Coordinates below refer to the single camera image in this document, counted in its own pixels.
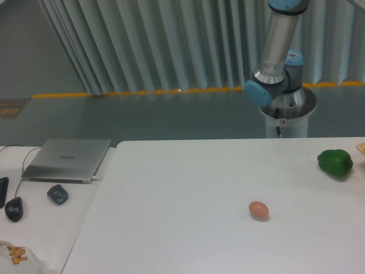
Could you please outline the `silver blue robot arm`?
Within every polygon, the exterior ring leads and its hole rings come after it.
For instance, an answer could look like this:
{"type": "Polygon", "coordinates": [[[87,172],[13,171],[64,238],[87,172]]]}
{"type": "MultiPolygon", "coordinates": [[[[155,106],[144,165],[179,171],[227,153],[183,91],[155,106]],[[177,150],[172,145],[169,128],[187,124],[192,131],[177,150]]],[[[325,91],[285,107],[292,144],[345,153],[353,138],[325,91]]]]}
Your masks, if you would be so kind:
{"type": "Polygon", "coordinates": [[[247,98],[260,107],[270,105],[290,85],[285,61],[299,16],[309,1],[268,1],[269,25],[262,55],[252,72],[251,80],[244,85],[247,98]]]}

